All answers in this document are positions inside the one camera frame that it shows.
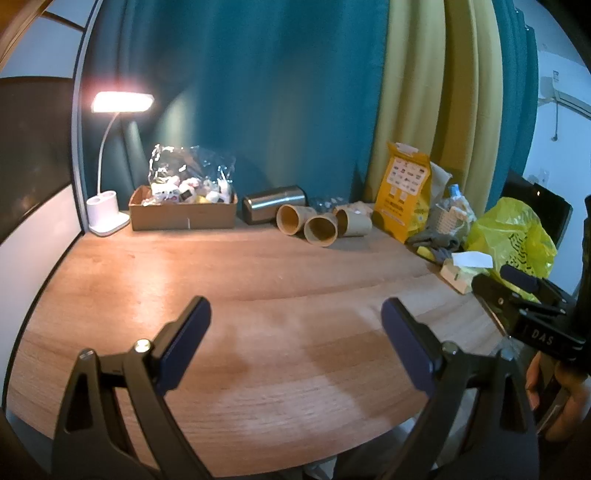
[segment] stainless steel canister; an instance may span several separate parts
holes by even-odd
[[[297,185],[266,190],[242,199],[242,215],[249,225],[272,221],[281,205],[306,205],[306,194]]]

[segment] lamp head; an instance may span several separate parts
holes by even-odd
[[[145,112],[154,97],[147,93],[135,92],[99,92],[92,101],[93,112]]]

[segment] sticker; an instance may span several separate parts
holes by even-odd
[[[427,171],[424,167],[403,160],[402,158],[394,157],[387,182],[390,185],[396,185],[403,192],[409,193],[410,195],[417,195],[418,187],[426,175]]]

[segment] paper cup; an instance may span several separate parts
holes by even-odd
[[[320,247],[332,245],[336,240],[337,232],[337,220],[332,213],[313,216],[304,225],[306,240]]]
[[[281,205],[277,210],[277,226],[286,235],[295,235],[304,228],[306,221],[316,215],[312,207]]]
[[[363,213],[339,209],[336,212],[336,220],[339,236],[365,236],[371,231],[371,218]]]

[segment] clear plastic bag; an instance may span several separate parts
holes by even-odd
[[[332,212],[335,208],[346,205],[343,197],[314,197],[310,199],[310,206],[318,213]]]
[[[150,158],[148,181],[152,196],[144,205],[172,203],[232,203],[236,158],[198,145],[190,148],[157,144]]]
[[[458,185],[450,185],[449,193],[450,197],[439,200],[431,207],[427,226],[438,233],[454,235],[463,242],[476,222],[476,215]]]

